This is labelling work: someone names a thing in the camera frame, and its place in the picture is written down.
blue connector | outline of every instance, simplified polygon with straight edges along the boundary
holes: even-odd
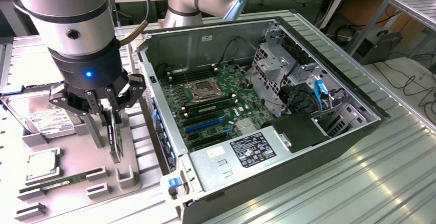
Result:
[[[202,123],[202,124],[199,124],[196,126],[191,126],[191,127],[186,128],[184,132],[191,133],[194,131],[199,131],[199,130],[202,130],[204,128],[208,128],[211,126],[218,126],[220,123],[223,123],[224,117],[226,117],[226,115],[219,117],[218,119],[211,120],[208,122],[204,122],[204,123]]]
[[[326,95],[328,95],[328,90],[326,88],[326,85],[323,83],[323,81],[316,80],[314,83],[314,91],[315,91],[315,96],[316,99],[319,100],[320,103],[320,108],[323,110],[323,101],[322,101],[322,93],[324,93]]]

robotic arm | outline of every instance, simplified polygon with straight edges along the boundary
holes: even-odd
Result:
[[[122,66],[108,0],[22,2],[66,80],[51,89],[50,102],[78,115],[99,115],[106,124],[108,110],[131,107],[146,89],[144,77]]]

white sticker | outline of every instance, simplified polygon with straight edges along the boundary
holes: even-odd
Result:
[[[215,158],[216,156],[223,155],[224,153],[224,148],[222,146],[218,146],[207,151],[210,158]]]
[[[234,112],[235,112],[236,116],[239,116],[239,112],[238,112],[236,108],[234,108]]]
[[[27,119],[43,135],[74,129],[74,123],[64,109],[51,109],[31,113]]]
[[[212,40],[212,35],[207,35],[202,37],[202,42],[211,41]]]

pcie slot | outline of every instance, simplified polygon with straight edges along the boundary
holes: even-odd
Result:
[[[214,119],[216,117],[218,117],[216,114],[210,113],[210,114],[206,114],[206,115],[203,115],[200,117],[190,118],[183,122],[183,126],[190,126],[190,125],[192,125],[195,123],[203,122],[203,121],[206,121],[208,119]]]
[[[196,126],[191,126],[191,127],[186,128],[184,132],[191,133],[191,132],[199,131],[202,129],[206,129],[208,127],[218,126],[219,124],[223,123],[224,117],[226,117],[226,115],[222,116],[220,118],[207,121]]]
[[[220,133],[210,136],[208,138],[204,138],[204,139],[200,139],[200,140],[196,140],[196,141],[191,142],[191,145],[192,146],[202,146],[204,144],[208,144],[208,143],[212,143],[212,142],[220,140],[222,138],[226,138],[228,135],[230,135],[230,133],[227,131],[220,132]]]

hard drive label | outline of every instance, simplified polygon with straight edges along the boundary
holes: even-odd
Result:
[[[262,132],[231,142],[231,146],[246,168],[276,156]]]
[[[51,109],[27,116],[43,135],[74,129],[74,123],[64,109]]]

